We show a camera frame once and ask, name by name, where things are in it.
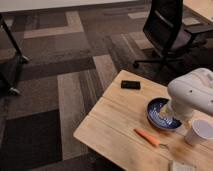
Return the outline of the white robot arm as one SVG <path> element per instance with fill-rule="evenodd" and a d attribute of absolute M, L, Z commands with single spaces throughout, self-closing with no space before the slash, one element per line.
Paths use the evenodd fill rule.
<path fill-rule="evenodd" d="M 189 125 L 194 111 L 213 117 L 213 71 L 197 68 L 173 79 L 167 86 L 169 101 L 160 116 Z"/>

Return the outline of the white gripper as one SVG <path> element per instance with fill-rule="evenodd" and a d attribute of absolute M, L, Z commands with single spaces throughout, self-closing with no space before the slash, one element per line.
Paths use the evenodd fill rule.
<path fill-rule="evenodd" d="M 160 117 L 165 119 L 168 118 L 169 115 L 173 118 L 183 122 L 183 126 L 186 129 L 191 128 L 190 119 L 194 115 L 194 110 L 182 103 L 179 103 L 175 100 L 170 100 L 166 107 L 162 107 L 159 113 Z"/>

